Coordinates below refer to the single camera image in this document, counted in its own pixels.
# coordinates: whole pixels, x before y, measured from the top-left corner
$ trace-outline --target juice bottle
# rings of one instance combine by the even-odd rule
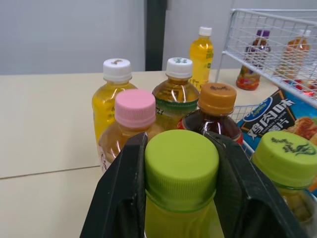
[[[149,238],[223,238],[213,202],[219,155],[192,131],[170,130],[145,149]]]
[[[253,163],[276,185],[308,237],[317,237],[317,203],[306,191],[317,174],[317,147],[286,131],[266,133]]]
[[[106,84],[99,88],[92,99],[94,126],[98,144],[101,133],[114,122],[114,99],[126,89],[136,88],[129,83],[132,78],[131,64],[126,59],[107,59],[104,62]]]
[[[297,76],[311,48],[311,45],[307,43],[310,33],[310,30],[300,29],[298,36],[287,43],[281,62],[276,68],[274,75],[287,79],[294,79]]]
[[[247,57],[245,61],[257,68],[262,68],[263,63],[267,57],[267,53],[271,51],[271,47],[267,43],[270,31],[258,30],[257,37],[246,48]],[[242,66],[240,74],[236,81],[239,88],[244,90],[256,90],[260,83],[260,75],[248,69],[246,66]]]
[[[199,109],[184,116],[177,129],[191,130],[202,135],[206,131],[212,131],[242,144],[241,129],[229,117],[233,112],[236,97],[236,90],[229,85],[204,84],[198,100]]]
[[[200,91],[202,85],[208,82],[211,62],[213,58],[213,46],[210,40],[212,28],[199,28],[199,38],[190,46],[190,59],[193,61],[193,77],[190,82]]]
[[[155,98],[140,89],[129,89],[119,93],[115,98],[115,122],[100,136],[98,146],[101,167],[105,172],[127,139],[141,132],[148,133],[148,140],[162,132],[155,124]]]
[[[190,59],[170,58],[166,67],[168,80],[153,90],[157,123],[164,130],[176,129],[179,120],[197,107],[199,92],[189,82],[192,71]]]

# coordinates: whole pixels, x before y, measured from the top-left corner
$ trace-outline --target orange bottle cap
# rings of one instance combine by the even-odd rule
[[[237,91],[223,83],[205,83],[200,92],[198,106],[211,114],[230,114],[233,111]]]

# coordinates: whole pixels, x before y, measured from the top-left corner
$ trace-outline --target wire basket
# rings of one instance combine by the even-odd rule
[[[258,30],[270,31],[265,55],[252,45]],[[222,53],[317,108],[317,10],[235,9]]]
[[[256,109],[258,105],[248,105],[248,106],[235,106],[233,113],[230,115],[235,123],[238,123],[242,120],[246,115],[251,113],[254,109]],[[242,149],[248,158],[254,153],[254,150],[243,141]]]

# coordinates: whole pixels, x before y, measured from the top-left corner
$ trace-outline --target blue packaging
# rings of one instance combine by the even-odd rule
[[[256,149],[262,136],[273,130],[300,135],[317,145],[317,109],[279,89],[238,122],[243,139]],[[310,187],[317,195],[317,177]]]

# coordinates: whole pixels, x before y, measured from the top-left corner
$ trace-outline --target white bottle cap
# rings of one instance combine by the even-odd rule
[[[104,62],[104,80],[122,83],[131,78],[131,63],[127,59],[107,59]]]
[[[170,58],[167,61],[166,75],[173,78],[190,78],[193,75],[193,62],[186,58]]]
[[[212,28],[201,26],[199,28],[199,35],[201,36],[211,36]]]
[[[298,34],[300,36],[305,36],[305,37],[309,37],[309,35],[311,34],[311,30],[304,30],[304,29],[299,29],[298,30]]]

